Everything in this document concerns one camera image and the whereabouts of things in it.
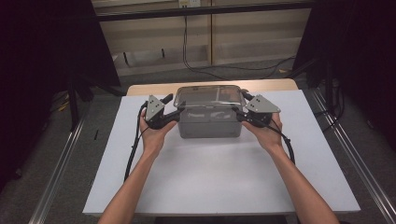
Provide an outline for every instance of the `finger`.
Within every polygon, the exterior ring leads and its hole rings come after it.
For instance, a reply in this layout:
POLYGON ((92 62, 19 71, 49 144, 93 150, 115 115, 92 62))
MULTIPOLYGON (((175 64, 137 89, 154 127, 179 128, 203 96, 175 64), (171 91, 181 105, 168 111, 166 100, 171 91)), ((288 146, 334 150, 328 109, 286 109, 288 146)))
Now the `finger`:
POLYGON ((145 116, 146 116, 146 110, 143 110, 142 113, 140 114, 140 129, 141 130, 145 130, 148 127, 148 124, 146 123, 145 120, 145 116))
POLYGON ((276 126, 279 127, 280 130, 282 130, 282 122, 280 121, 279 113, 274 113, 272 116, 272 120, 274 121, 276 126))
POLYGON ((176 124, 177 124, 176 121, 171 121, 168 124, 166 124, 165 127, 163 127, 161 130, 164 133, 168 133, 169 131, 171 131, 175 127, 176 124))
POLYGON ((245 128, 247 128, 251 133, 255 133, 257 131, 257 128, 251 125, 249 122, 242 121, 242 125, 244 125, 245 128))

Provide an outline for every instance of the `metal rail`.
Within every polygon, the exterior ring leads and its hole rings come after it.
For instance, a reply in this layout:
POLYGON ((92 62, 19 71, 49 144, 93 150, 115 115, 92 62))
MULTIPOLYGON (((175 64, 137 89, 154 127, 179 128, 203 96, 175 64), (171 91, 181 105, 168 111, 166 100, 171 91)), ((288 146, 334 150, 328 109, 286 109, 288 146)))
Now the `metal rail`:
MULTIPOLYGON (((314 91, 312 94, 320 109, 325 111, 326 106, 323 96, 316 91, 314 91)), ((325 116, 329 124, 334 123, 334 118, 329 113, 326 113, 325 116)), ((332 129, 334 130, 335 136, 349 157, 351 163, 361 177, 361 180, 384 216, 384 219, 388 222, 388 224, 396 224, 396 210, 394 205, 392 204, 387 193, 381 188, 373 174, 370 172, 369 168, 361 158, 358 150, 350 141, 341 124, 339 122, 335 122, 335 124, 332 126, 332 129)))
POLYGON ((47 184, 44 193, 41 195, 39 203, 35 207, 35 211, 30 218, 29 224, 44 223, 50 210, 50 206, 52 205, 52 201, 55 198, 56 192, 61 184, 64 170, 66 169, 67 163, 69 162, 79 134, 81 133, 85 118, 87 118, 88 112, 90 111, 90 106, 91 103, 89 103, 88 108, 85 110, 83 116, 79 120, 75 130, 69 134, 69 138, 67 139, 67 142, 64 146, 61 158, 58 160, 52 176, 49 179, 49 183, 47 184))
POLYGON ((98 14, 95 18, 91 18, 91 19, 95 19, 96 21, 125 21, 125 20, 139 20, 139 19, 150 19, 150 18, 164 18, 164 17, 237 13, 237 12, 302 9, 302 8, 311 8, 315 3, 316 3, 315 0, 307 0, 300 2, 265 3, 265 4, 242 5, 242 6, 188 7, 188 8, 172 8, 172 9, 151 10, 151 11, 123 12, 123 13, 101 13, 98 14))

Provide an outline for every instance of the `dark background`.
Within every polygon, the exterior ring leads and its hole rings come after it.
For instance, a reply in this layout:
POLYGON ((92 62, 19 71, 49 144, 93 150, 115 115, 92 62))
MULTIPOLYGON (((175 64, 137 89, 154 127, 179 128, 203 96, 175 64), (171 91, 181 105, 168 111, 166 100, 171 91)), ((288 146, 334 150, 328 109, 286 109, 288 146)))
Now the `dark background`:
POLYGON ((120 85, 98 22, 64 22, 93 16, 89 0, 7 1, 0 7, 0 189, 14 177, 50 114, 52 95, 69 76, 120 85))
MULTIPOLYGON (((343 90, 393 148, 395 5, 360 0, 313 8, 294 65, 320 58, 307 74, 314 87, 330 63, 343 90)), ((89 0, 8 1, 0 7, 0 188, 29 155, 50 114, 53 93, 65 91, 70 76, 120 85, 99 23, 74 20, 93 15, 89 0)))

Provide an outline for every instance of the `hand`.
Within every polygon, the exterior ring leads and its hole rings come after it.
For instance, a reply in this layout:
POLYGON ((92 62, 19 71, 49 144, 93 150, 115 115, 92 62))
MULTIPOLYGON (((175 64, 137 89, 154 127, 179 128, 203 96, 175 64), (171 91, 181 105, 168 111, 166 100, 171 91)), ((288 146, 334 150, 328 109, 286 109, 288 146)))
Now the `hand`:
MULTIPOLYGON (((242 125, 244 125, 249 131, 251 131, 254 135, 256 135, 257 140, 260 143, 260 146, 262 146, 262 148, 267 150, 270 154, 278 150, 279 147, 283 148, 281 142, 281 136, 279 133, 276 133, 268 128, 255 127, 246 121, 242 121, 242 125)), ((278 113, 273 114, 270 126, 275 129, 279 128, 280 132, 282 131, 282 122, 280 121, 280 117, 278 113)))
POLYGON ((163 148, 163 142, 166 134, 171 131, 177 123, 175 121, 171 121, 160 130, 153 130, 147 125, 145 115, 146 111, 143 111, 140 116, 140 132, 143 133, 143 154, 153 156, 153 159, 155 159, 160 154, 161 148, 163 148))

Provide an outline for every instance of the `metal bracket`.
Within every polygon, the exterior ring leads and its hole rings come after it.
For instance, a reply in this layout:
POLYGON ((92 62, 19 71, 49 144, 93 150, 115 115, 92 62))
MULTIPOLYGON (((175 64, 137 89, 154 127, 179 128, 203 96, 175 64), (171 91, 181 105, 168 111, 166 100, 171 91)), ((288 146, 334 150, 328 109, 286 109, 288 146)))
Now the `metal bracket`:
POLYGON ((279 113, 280 108, 265 99, 262 95, 255 96, 247 105, 246 109, 255 113, 279 113))
POLYGON ((150 95, 148 97, 148 109, 146 111, 145 120, 146 121, 151 120, 164 108, 165 108, 165 104, 163 102, 157 99, 157 97, 150 95))

